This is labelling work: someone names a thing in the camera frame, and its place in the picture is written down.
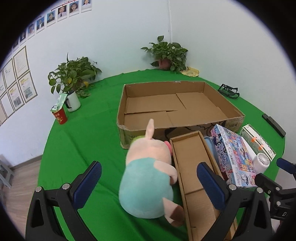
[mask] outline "open cardboard box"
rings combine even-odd
[[[197,178],[197,165],[206,162],[217,175],[222,175],[200,131],[171,138],[170,143],[178,172],[189,241],[200,241],[220,213],[212,205]],[[236,228],[235,220],[225,240],[232,239]]]
[[[117,115],[121,146],[145,134],[154,119],[154,137],[168,140],[192,131],[210,135],[215,124],[237,132],[244,114],[218,91],[201,81],[124,85]]]

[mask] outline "blue gripper pad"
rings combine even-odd
[[[198,164],[196,174],[215,209],[222,211],[225,209],[225,194],[213,178],[212,175],[215,174],[209,171],[212,172],[206,163],[202,162]]]
[[[84,207],[101,175],[102,166],[99,162],[96,162],[73,194],[72,205],[75,210]]]
[[[296,165],[283,158],[277,159],[276,165],[290,174],[296,173]]]

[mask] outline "cardboard box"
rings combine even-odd
[[[117,115],[123,148],[145,134],[150,118],[154,119],[154,138],[164,141],[192,131],[210,136],[215,124],[239,131],[244,114],[205,82],[124,85]]]
[[[272,161],[276,156],[275,151],[250,124],[242,127],[240,135],[246,140],[246,142],[250,145],[250,147],[256,154],[264,153],[265,155],[267,155],[270,161]]]
[[[220,125],[211,130],[220,170],[227,184],[256,187],[255,169],[242,137]]]
[[[213,207],[198,180],[196,168],[200,162],[206,162],[216,174],[221,176],[221,172],[200,131],[171,138],[170,143],[178,172],[189,241],[200,241],[220,213]],[[236,228],[235,220],[225,240],[232,239]]]

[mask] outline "small white fan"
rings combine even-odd
[[[269,167],[270,161],[264,153],[258,153],[257,156],[253,160],[253,166],[255,169],[255,173],[264,173],[265,170]]]

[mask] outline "round table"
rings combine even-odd
[[[78,212],[98,240],[188,240],[185,225],[172,227],[164,217],[140,219],[123,210],[118,200],[118,190],[125,169],[127,151],[120,146],[116,125],[118,105],[124,84],[152,81],[196,80],[157,69],[120,74],[94,84],[91,96],[80,99],[79,110],[69,113],[64,125],[54,122],[44,149],[38,185],[44,189],[56,189],[71,183],[83,173],[93,160],[102,164],[102,177],[84,208]],[[218,85],[206,81],[215,89]],[[276,157],[265,175],[275,179],[278,167],[275,160],[282,156],[285,138],[261,117],[263,112],[244,100],[228,99],[245,115],[244,124],[251,124],[276,152]],[[178,185],[174,185],[174,201],[182,204]],[[58,208],[57,217],[69,240],[74,240]]]

